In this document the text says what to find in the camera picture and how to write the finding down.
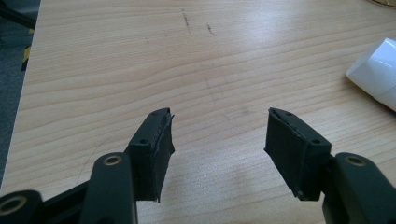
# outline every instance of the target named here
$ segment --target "wood grain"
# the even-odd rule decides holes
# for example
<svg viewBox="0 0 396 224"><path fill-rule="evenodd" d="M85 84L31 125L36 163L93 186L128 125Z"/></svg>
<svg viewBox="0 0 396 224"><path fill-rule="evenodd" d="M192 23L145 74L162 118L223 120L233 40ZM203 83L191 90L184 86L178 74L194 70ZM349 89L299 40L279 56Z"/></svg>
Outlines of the wood grain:
<svg viewBox="0 0 396 224"><path fill-rule="evenodd" d="M345 76L396 38L363 0L42 0L1 194L48 199L123 151L169 106L177 152L142 223L323 223L263 152L269 107L289 110L396 184L396 116Z"/></svg>

